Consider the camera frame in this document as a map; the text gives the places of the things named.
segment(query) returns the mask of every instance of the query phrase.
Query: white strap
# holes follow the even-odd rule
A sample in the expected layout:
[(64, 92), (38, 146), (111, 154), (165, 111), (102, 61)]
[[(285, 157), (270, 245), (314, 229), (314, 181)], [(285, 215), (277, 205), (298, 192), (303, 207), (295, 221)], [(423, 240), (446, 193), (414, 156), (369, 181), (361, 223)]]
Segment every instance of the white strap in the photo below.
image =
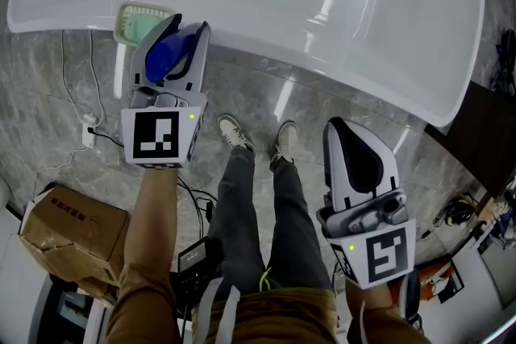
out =
[(235, 285), (231, 287), (229, 297), (224, 306), (223, 317), (218, 324), (217, 338), (215, 344), (230, 344), (235, 328), (236, 306), (240, 301), (240, 291)]
[(206, 337), (208, 337), (208, 330), (210, 329), (211, 305), (217, 293), (218, 287), (223, 282), (223, 278), (215, 278), (210, 281), (206, 290), (202, 294), (201, 302), (199, 303), (198, 323), (195, 344), (204, 344)]

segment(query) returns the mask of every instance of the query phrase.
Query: person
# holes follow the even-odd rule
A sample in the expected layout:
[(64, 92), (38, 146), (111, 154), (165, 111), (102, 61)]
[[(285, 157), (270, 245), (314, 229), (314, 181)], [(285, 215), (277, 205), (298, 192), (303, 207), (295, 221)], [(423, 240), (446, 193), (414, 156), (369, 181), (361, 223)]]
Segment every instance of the person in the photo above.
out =
[[(232, 116), (222, 115), (218, 126), (231, 155), (208, 232), (220, 241), (223, 261), (206, 342), (336, 342), (332, 285), (293, 161), (296, 124), (281, 127), (271, 158), (276, 225), (267, 267), (252, 203), (256, 148)], [(147, 170), (127, 232), (119, 301), (107, 330), (110, 344), (181, 342), (169, 284), (176, 232), (177, 171)], [(236, 314), (230, 328), (223, 328), (234, 288), (240, 295)], [(362, 291), (348, 283), (346, 293), (353, 316), (349, 342), (360, 342), (364, 329), (370, 343), (427, 342), (400, 318), (385, 285)], [(193, 311), (193, 342), (205, 341), (199, 313)]]

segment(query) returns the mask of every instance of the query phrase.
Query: black device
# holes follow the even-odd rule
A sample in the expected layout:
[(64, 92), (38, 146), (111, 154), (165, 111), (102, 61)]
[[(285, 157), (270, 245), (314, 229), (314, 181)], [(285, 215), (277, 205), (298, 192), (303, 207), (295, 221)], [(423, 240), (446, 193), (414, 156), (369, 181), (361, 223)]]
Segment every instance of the black device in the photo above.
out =
[(204, 237), (177, 256), (177, 282), (181, 301), (196, 305), (223, 260), (217, 239)]

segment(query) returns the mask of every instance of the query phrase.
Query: white cable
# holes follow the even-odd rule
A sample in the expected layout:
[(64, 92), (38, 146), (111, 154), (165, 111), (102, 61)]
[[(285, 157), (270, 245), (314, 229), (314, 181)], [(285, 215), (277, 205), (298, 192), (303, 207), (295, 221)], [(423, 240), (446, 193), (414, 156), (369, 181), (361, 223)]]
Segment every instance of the white cable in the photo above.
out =
[(36, 174), (35, 174), (35, 179), (34, 179), (34, 189), (32, 190), (32, 199), (34, 200), (35, 198), (35, 185), (36, 185), (36, 182), (38, 180), (38, 178), (40, 177), (40, 173), (43, 172), (43, 171), (47, 171), (49, 169), (59, 169), (61, 167), (64, 167), (66, 165), (70, 165), (73, 161), (73, 156), (77, 153), (77, 152), (81, 152), (81, 151), (88, 151), (89, 148), (87, 147), (82, 147), (82, 148), (79, 148), (79, 149), (75, 149), (73, 150), (72, 152), (72, 155), (70, 156), (70, 160), (68, 162), (64, 162), (63, 164), (61, 165), (57, 165), (55, 167), (44, 167), (44, 168), (41, 168)]
[[(75, 111), (75, 116), (77, 116), (77, 119), (79, 119), (80, 123), (84, 123), (84, 120), (79, 116), (79, 111), (77, 110), (77, 107), (75, 105), (75, 102), (72, 99), (72, 95), (68, 91), (68, 88), (66, 86), (65, 82), (65, 41), (64, 41), (64, 35), (65, 31), (61, 31), (61, 80), (63, 82), (64, 90), (66, 91), (66, 94), (68, 95), (68, 98), (70, 102), (72, 103), (73, 110)], [(95, 89), (97, 90), (97, 99), (98, 99), (98, 106), (100, 107), (100, 120), (91, 127), (96, 128), (100, 126), (102, 121), (104, 120), (104, 107), (102, 106), (102, 102), (100, 100), (100, 89), (98, 87), (98, 81), (97, 81), (97, 75), (95, 75), (95, 69), (94, 69), (94, 42), (93, 42), (93, 33), (92, 31), (89, 31), (89, 67), (91, 68), (91, 74), (94, 77), (95, 81)]]

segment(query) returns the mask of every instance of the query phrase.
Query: brown shirt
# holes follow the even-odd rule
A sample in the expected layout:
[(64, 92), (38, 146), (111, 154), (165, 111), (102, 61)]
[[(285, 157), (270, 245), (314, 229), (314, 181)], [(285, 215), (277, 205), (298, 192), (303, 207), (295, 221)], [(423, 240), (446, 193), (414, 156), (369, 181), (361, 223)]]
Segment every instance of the brown shirt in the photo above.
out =
[[(212, 343), (225, 303), (214, 303), (206, 342)], [(196, 313), (193, 314), (195, 334)], [(242, 296), (237, 307), (233, 342), (335, 343), (335, 298), (313, 288), (288, 288)], [(370, 344), (427, 343), (395, 308), (366, 311), (364, 326)], [(120, 298), (108, 326), (109, 344), (179, 343), (176, 305), (169, 281), (143, 267), (127, 265)], [(358, 321), (349, 331), (350, 343), (360, 342)]]

